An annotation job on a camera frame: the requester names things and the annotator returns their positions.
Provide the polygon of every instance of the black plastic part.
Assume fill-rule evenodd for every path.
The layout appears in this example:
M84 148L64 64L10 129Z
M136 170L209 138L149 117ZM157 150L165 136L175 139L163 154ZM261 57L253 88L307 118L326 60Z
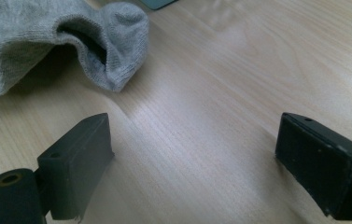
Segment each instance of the black plastic part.
M33 171L18 169L0 175L0 223L46 223Z
M53 219L83 217L113 157L107 114L82 120L38 157L41 201Z
M326 216L352 220L352 141L312 119L284 113L275 155Z
M176 0L140 0L141 2L144 3L147 7L149 7L152 10L158 10L162 7L166 7Z

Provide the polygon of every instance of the knit fabric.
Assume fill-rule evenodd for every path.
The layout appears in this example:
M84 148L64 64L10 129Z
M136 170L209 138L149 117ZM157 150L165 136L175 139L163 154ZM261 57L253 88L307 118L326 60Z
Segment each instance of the knit fabric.
M0 1L0 95L56 45L76 47L86 76L120 91L148 50L148 17L137 6L95 10L83 0Z

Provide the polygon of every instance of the sock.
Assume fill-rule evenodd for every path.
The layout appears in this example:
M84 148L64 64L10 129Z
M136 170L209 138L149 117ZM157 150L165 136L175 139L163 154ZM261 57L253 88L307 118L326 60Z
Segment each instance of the sock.
M148 50L148 17L129 3L95 10L83 0L0 1L0 95L56 45L76 47L86 76L121 91Z

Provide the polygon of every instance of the wooden table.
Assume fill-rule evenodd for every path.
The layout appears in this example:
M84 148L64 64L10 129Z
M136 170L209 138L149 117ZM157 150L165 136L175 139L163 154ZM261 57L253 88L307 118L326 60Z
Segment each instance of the wooden table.
M274 152L284 111L352 140L352 1L136 3L149 54L121 93L94 86L61 47L0 97L0 173L36 169L106 112L116 158L83 223L337 223Z

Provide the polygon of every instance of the hole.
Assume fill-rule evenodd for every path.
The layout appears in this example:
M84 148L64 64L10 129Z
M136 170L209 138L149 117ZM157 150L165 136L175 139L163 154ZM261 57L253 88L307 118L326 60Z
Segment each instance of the hole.
M78 38L84 45L86 45L86 47L88 47L89 52L92 53L100 61L100 63L106 64L106 49L101 47L90 36L80 32L79 30L68 27L67 24L60 26L57 32L64 32Z
M60 157L60 153L54 152L54 153L50 154L50 157L51 158L59 158Z
M0 187L6 187L13 185L21 180L21 174L9 174L5 175L0 179Z

